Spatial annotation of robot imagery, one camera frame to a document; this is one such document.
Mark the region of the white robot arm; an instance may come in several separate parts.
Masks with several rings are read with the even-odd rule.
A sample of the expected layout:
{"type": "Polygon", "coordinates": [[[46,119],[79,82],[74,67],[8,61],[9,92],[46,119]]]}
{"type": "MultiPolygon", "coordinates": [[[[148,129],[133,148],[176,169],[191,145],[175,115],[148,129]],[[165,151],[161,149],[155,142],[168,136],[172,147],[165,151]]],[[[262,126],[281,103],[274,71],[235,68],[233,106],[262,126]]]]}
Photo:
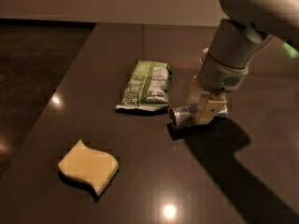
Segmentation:
{"type": "Polygon", "coordinates": [[[191,85],[188,103],[195,125],[205,125],[226,106],[225,94],[240,87],[253,54],[277,37],[299,49],[299,0],[220,0],[221,20],[191,85]]]}

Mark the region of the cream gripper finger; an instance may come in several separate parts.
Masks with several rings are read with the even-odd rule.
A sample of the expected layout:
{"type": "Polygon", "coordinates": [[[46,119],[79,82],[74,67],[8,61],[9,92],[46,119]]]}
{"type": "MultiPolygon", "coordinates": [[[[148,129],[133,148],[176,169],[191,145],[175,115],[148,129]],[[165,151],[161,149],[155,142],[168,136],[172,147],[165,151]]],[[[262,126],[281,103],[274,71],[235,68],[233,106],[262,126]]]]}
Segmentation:
{"type": "Polygon", "coordinates": [[[197,104],[194,124],[207,125],[225,108],[226,104],[225,93],[215,94],[204,91],[197,104]]]}
{"type": "Polygon", "coordinates": [[[188,105],[197,104],[198,101],[199,101],[199,98],[201,97],[201,94],[202,94],[202,88],[201,88],[200,83],[198,81],[198,77],[194,76],[193,79],[192,79],[191,86],[190,86],[188,99],[187,99],[187,104],[188,105]]]}

